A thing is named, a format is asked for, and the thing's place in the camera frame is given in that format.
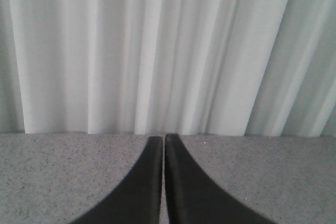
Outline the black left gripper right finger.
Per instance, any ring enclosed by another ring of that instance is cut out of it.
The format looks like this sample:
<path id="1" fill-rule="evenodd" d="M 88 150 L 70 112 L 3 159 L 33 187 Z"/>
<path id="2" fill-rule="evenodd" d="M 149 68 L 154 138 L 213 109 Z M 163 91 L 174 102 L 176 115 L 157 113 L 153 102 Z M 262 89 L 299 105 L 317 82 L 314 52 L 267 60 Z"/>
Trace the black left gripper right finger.
<path id="1" fill-rule="evenodd" d="M 221 189 L 178 134 L 165 136 L 164 166 L 170 223 L 271 223 Z"/>

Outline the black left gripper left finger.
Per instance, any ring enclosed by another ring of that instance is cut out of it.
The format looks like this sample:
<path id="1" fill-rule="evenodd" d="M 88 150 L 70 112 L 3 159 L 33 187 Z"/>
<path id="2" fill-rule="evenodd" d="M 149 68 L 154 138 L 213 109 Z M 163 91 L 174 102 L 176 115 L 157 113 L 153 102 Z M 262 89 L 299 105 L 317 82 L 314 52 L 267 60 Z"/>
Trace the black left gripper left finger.
<path id="1" fill-rule="evenodd" d="M 150 136 L 119 185 L 73 223 L 159 223 L 163 138 Z"/>

